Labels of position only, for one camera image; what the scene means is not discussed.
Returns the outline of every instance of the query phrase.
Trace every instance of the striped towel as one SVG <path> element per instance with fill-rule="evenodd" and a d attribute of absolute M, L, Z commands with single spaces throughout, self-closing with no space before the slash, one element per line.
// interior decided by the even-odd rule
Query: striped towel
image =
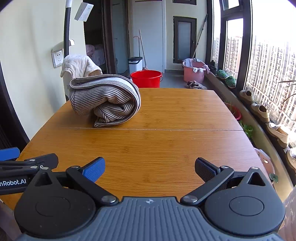
<path fill-rule="evenodd" d="M 94 127 L 121 124 L 132 118 L 141 106 L 139 88 L 129 79 L 115 74 L 74 78 L 70 82 L 70 101 L 78 115 L 94 112 Z"/>

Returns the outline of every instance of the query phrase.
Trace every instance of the window frame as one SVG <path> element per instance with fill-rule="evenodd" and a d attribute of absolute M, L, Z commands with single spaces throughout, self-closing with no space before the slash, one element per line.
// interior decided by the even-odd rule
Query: window frame
<path fill-rule="evenodd" d="M 196 5 L 196 0 L 173 0 L 173 3 L 185 3 Z"/>
<path fill-rule="evenodd" d="M 197 39 L 197 19 L 182 17 L 182 16 L 173 16 L 173 63 L 181 64 L 183 59 L 178 59 L 178 22 L 187 22 L 191 23 L 191 34 L 190 34 L 190 58 L 195 51 L 195 43 Z"/>
<path fill-rule="evenodd" d="M 224 10 L 224 1 L 219 0 L 221 7 L 221 30 L 220 30 L 220 45 L 218 69 L 224 69 L 226 41 L 227 41 L 227 21 L 238 18 L 244 19 L 243 37 L 242 37 L 242 52 L 239 64 L 239 72 L 237 77 L 237 85 L 232 91 L 238 93 L 244 89 L 247 73 L 249 69 L 249 60 L 252 44 L 252 13 L 251 0 L 239 0 L 239 6 Z M 208 11 L 208 26 L 207 26 L 207 49 L 206 62 L 211 62 L 212 44 L 213 44 L 213 0 L 207 0 Z"/>
<path fill-rule="evenodd" d="M 239 92 L 244 89 L 247 74 L 249 71 L 250 55 L 251 55 L 251 46 L 252 46 L 252 2 L 251 0 L 239 0 L 239 6 L 224 10 L 223 0 L 219 0 L 221 7 L 221 31 L 220 31 L 220 46 L 219 46 L 219 60 L 218 60 L 218 69 L 223 69 L 224 67 L 224 58 L 226 50 L 226 36 L 227 36 L 227 21 L 237 18 L 243 18 L 243 39 L 242 39 L 242 52 L 241 60 L 239 65 L 239 72 L 237 78 L 236 88 L 230 89 L 229 91 L 233 92 L 237 97 L 239 97 Z M 296 7 L 296 0 L 288 0 L 291 4 Z M 212 44 L 213 44 L 213 0 L 207 0 L 207 12 L 208 12 L 208 22 L 207 22 L 207 48 L 206 48 L 206 63 L 211 62 L 212 55 Z M 250 106 L 244 104 L 244 106 L 250 111 Z M 279 145 L 277 138 L 272 137 L 266 131 L 266 124 L 260 121 L 260 119 L 253 115 L 257 120 L 258 124 L 264 130 L 272 145 L 276 149 L 280 158 L 282 159 L 284 166 L 291 178 L 293 185 L 296 185 L 296 175 L 295 171 L 289 166 L 288 161 L 286 160 L 286 154 L 283 148 Z"/>

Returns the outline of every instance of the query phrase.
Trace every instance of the wooden table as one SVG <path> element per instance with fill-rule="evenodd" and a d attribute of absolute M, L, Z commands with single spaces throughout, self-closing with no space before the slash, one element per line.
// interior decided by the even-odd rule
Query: wooden table
<path fill-rule="evenodd" d="M 214 91 L 140 89 L 142 105 L 128 122 L 94 129 L 92 116 L 78 116 L 68 101 L 38 131 L 20 160 L 56 153 L 64 171 L 98 156 L 105 173 L 96 182 L 122 196 L 183 195 L 203 184 L 197 157 L 236 171 L 252 166 L 267 173 L 252 144 Z M 21 194 L 0 198 L 12 209 Z"/>

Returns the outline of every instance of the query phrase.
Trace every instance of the door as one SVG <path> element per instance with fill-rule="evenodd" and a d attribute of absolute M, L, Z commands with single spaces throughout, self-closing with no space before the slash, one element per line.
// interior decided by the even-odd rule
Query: door
<path fill-rule="evenodd" d="M 133 35 L 141 30 L 147 68 L 163 72 L 163 13 L 162 1 L 133 1 Z M 139 56 L 138 39 L 133 39 L 133 51 Z"/>
<path fill-rule="evenodd" d="M 126 41 L 126 25 L 124 16 L 124 0 L 112 0 L 112 33 L 115 48 L 115 61 L 119 74 L 128 69 L 128 53 Z"/>

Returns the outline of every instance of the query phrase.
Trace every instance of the pink basket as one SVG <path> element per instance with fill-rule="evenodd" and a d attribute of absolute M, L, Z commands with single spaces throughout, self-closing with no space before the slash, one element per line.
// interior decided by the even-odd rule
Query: pink basket
<path fill-rule="evenodd" d="M 190 62 L 192 64 L 192 67 L 185 65 L 185 60 L 182 61 L 182 65 L 184 68 L 184 81 L 196 81 L 198 83 L 202 83 L 204 80 L 205 74 L 208 73 L 209 69 L 208 66 L 204 62 L 194 62 L 193 59 L 190 59 Z"/>

